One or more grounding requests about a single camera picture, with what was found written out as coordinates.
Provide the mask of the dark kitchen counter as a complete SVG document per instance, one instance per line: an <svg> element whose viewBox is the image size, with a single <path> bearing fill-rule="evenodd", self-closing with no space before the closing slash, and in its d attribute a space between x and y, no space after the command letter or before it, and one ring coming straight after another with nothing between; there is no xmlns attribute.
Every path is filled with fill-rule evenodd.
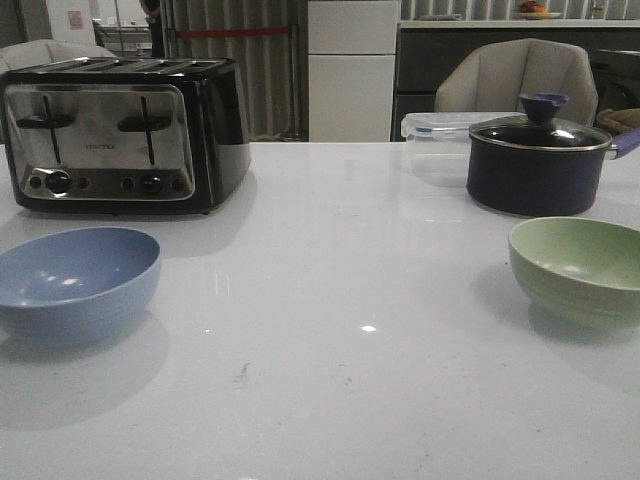
<svg viewBox="0 0 640 480"><path fill-rule="evenodd" d="M637 20L403 21L397 36L391 139L402 139L405 114L434 109L437 88L473 50L523 38L584 48L594 72L599 110L639 106Z"/></svg>

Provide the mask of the black and chrome toaster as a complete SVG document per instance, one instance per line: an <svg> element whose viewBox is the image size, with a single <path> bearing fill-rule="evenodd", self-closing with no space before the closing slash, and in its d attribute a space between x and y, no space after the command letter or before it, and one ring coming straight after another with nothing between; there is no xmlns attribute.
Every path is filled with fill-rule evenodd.
<svg viewBox="0 0 640 480"><path fill-rule="evenodd" d="M240 70L227 58L10 70L1 125L14 198L32 211L205 214L251 162Z"/></svg>

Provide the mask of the beige chair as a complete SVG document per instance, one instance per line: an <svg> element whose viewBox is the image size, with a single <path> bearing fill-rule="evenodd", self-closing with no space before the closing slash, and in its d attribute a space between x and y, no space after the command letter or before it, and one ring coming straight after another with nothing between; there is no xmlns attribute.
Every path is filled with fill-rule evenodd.
<svg viewBox="0 0 640 480"><path fill-rule="evenodd" d="M436 91L437 112L520 111L519 95L569 97L563 119L591 125L598 94L583 48L536 38L492 43L469 54Z"/></svg>
<svg viewBox="0 0 640 480"><path fill-rule="evenodd" d="M114 57L104 47L53 39L39 39L3 47L1 73L81 57Z"/></svg>

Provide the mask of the yellow-brown cloth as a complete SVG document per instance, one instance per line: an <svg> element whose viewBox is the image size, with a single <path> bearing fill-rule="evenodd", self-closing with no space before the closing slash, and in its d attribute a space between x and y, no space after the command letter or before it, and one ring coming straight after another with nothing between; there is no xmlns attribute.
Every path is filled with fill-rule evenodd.
<svg viewBox="0 0 640 480"><path fill-rule="evenodd" d="M640 108L604 109L596 115L596 125L618 135L640 126Z"/></svg>

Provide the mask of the blue bowl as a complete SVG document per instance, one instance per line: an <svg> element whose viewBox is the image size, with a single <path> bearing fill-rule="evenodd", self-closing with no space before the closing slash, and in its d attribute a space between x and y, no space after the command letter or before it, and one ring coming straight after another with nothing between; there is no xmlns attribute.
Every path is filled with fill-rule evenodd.
<svg viewBox="0 0 640 480"><path fill-rule="evenodd" d="M88 227L41 236L1 255L1 327L45 345L84 345L138 319L161 271L151 235Z"/></svg>

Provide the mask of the glass pot lid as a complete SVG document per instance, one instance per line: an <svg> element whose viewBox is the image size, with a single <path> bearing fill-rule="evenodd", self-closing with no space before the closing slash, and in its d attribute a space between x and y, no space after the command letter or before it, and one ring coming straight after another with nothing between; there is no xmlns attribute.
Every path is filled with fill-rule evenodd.
<svg viewBox="0 0 640 480"><path fill-rule="evenodd" d="M606 146L611 136L597 128L559 118L558 112L570 101L562 93L539 92L518 95L523 116L506 116L469 127L474 140L514 148L540 150L588 150Z"/></svg>

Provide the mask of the fruit plate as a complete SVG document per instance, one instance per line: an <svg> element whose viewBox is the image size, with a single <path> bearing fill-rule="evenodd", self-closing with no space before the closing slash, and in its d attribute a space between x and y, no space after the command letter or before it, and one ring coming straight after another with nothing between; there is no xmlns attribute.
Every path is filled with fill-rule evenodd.
<svg viewBox="0 0 640 480"><path fill-rule="evenodd" d="M523 1L517 6L516 12L525 20L549 20L561 16L560 12L551 12L538 1Z"/></svg>

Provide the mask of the green bowl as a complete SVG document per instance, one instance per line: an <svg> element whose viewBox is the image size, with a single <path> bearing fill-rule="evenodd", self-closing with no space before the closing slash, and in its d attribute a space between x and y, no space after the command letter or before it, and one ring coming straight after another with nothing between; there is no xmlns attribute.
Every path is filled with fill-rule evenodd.
<svg viewBox="0 0 640 480"><path fill-rule="evenodd" d="M514 277L530 300L600 330L639 326L639 231L579 217L544 217L508 236Z"/></svg>

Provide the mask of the beige chair right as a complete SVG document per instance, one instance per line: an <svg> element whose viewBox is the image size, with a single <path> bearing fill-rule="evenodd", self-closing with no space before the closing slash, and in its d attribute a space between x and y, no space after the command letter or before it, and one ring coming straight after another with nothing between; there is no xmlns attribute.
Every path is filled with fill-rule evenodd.
<svg viewBox="0 0 640 480"><path fill-rule="evenodd" d="M583 48L536 38L492 43L469 54L436 91L437 112L520 111L519 95L569 97L563 119L591 125L598 94Z"/></svg>

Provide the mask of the clear plastic food container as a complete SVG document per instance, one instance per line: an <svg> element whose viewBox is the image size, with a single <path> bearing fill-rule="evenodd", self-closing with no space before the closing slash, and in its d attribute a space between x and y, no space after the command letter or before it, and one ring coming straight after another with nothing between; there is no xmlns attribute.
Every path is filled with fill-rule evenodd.
<svg viewBox="0 0 640 480"><path fill-rule="evenodd" d="M401 122L409 166L419 178L435 186L466 186L471 140L469 127L518 112L408 113Z"/></svg>

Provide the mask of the beige chair left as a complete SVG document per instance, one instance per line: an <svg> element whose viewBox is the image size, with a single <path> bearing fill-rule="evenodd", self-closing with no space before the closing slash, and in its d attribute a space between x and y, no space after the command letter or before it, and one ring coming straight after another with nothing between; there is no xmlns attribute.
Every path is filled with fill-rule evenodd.
<svg viewBox="0 0 640 480"><path fill-rule="evenodd" d="M53 39L39 39L3 47L1 73L81 57L114 57L104 47Z"/></svg>

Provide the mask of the dark blue saucepan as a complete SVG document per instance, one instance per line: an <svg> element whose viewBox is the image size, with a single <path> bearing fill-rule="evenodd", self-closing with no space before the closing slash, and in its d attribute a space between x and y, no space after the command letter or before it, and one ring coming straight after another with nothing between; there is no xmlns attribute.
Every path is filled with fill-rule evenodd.
<svg viewBox="0 0 640 480"><path fill-rule="evenodd" d="M466 188L474 200L495 210L531 217L574 215L593 206L605 157L620 158L638 147L638 129L580 151L514 148L471 138Z"/></svg>

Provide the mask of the white refrigerator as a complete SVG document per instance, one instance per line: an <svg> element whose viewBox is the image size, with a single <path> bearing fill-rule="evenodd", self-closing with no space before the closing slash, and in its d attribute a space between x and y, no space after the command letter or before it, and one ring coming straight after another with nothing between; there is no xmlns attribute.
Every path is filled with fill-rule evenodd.
<svg viewBox="0 0 640 480"><path fill-rule="evenodd" d="M387 142L398 1L308 3L309 140Z"/></svg>

